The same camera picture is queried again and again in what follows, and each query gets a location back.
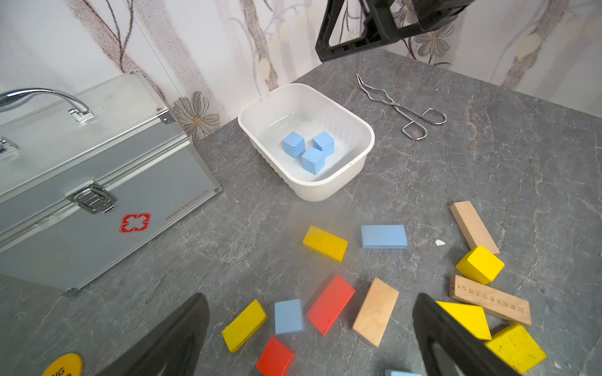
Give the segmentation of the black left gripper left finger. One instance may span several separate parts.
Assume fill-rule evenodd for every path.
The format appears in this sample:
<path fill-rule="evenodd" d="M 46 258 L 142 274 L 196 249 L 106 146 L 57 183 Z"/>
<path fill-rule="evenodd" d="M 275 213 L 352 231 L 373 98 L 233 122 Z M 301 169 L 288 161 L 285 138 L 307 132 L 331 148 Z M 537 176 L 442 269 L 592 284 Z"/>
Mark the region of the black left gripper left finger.
<path fill-rule="evenodd" d="M 209 326 L 202 293 L 193 294 L 101 375 L 192 375 Z"/>

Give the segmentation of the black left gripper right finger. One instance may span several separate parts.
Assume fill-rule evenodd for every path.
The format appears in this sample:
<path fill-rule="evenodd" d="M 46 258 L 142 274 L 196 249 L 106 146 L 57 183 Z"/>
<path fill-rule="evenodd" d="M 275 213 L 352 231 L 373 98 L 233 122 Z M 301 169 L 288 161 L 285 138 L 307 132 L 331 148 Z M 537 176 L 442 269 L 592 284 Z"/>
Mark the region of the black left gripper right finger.
<path fill-rule="evenodd" d="M 418 294 L 412 320 L 428 375 L 517 374 L 428 294 Z"/>

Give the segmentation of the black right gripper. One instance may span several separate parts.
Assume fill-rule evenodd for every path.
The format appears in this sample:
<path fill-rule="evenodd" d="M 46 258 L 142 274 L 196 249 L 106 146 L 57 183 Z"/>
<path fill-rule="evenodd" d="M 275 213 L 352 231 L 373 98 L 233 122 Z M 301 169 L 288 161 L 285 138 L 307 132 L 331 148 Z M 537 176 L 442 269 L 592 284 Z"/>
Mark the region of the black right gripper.
<path fill-rule="evenodd" d="M 315 50 L 321 62 L 434 31 L 473 1 L 328 1 Z"/>

